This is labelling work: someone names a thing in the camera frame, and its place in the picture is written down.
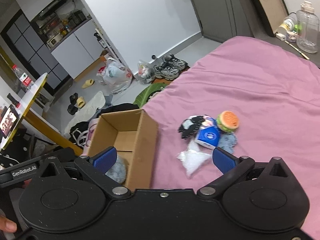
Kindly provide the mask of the person's left hand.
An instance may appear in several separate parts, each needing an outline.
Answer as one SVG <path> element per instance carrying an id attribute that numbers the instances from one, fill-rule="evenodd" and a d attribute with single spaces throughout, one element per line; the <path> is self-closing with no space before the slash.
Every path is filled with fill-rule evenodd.
<path id="1" fill-rule="evenodd" d="M 12 220 L 0 215 L 0 230 L 9 233 L 15 233 L 17 231 L 17 224 Z"/>

